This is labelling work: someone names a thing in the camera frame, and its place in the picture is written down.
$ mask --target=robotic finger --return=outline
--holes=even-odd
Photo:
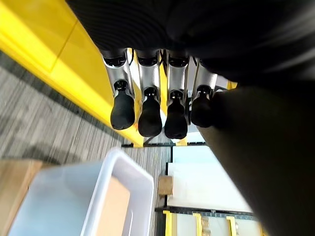
[[[167,59],[167,118],[164,132],[170,139],[183,139],[188,131],[185,103],[189,56],[170,51]]]
[[[162,130],[159,50],[136,52],[142,93],[142,109],[138,130],[144,137],[153,137]]]
[[[192,90],[191,122],[206,128],[212,125],[211,99],[217,81],[217,74],[208,71],[199,60]]]
[[[100,50],[114,96],[110,115],[114,129],[127,129],[134,124],[134,90],[126,49]]]

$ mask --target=gray carpet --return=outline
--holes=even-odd
[[[151,142],[169,142],[163,134]],[[0,159],[52,163],[102,160],[112,147],[130,143],[0,52]],[[170,161],[170,148],[123,148],[155,180]],[[154,235],[153,211],[150,235]]]

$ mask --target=yellow surface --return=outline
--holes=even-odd
[[[259,229],[260,229],[260,235],[261,236],[268,236],[268,234],[266,232],[264,232],[261,224],[259,224]]]
[[[168,210],[164,210],[163,214],[166,215],[165,236],[172,236],[172,213]]]
[[[187,146],[187,137],[184,137],[176,143],[176,146]]]
[[[161,83],[161,110],[167,116],[167,77],[162,64],[159,67],[159,73]]]
[[[201,214],[193,213],[192,215],[196,217],[197,236],[202,236]]]
[[[229,223],[230,236],[237,236],[235,218],[233,216],[227,216],[226,219],[228,220]]]
[[[0,0],[0,50],[111,127],[113,96],[101,55],[64,0]],[[118,133],[143,145],[136,124]]]
[[[177,214],[172,213],[172,236],[177,236]]]
[[[230,89],[235,89],[237,86],[237,82],[232,82],[232,81],[228,81],[227,82],[227,90],[230,90]]]

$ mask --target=plastic storage bin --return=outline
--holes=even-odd
[[[94,236],[111,176],[130,191],[123,235],[149,235],[153,178],[116,148],[103,162],[40,171],[9,236]]]

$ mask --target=wooden block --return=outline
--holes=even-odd
[[[173,195],[173,176],[159,176],[157,193],[159,195]]]
[[[122,235],[129,198],[129,190],[115,177],[111,177],[96,236]]]
[[[201,218],[201,225],[202,225],[202,228],[208,228],[209,227],[209,218],[208,217],[202,217]]]
[[[0,236],[6,236],[29,185],[41,169],[38,160],[0,161]]]
[[[211,236],[210,230],[202,230],[202,236]]]

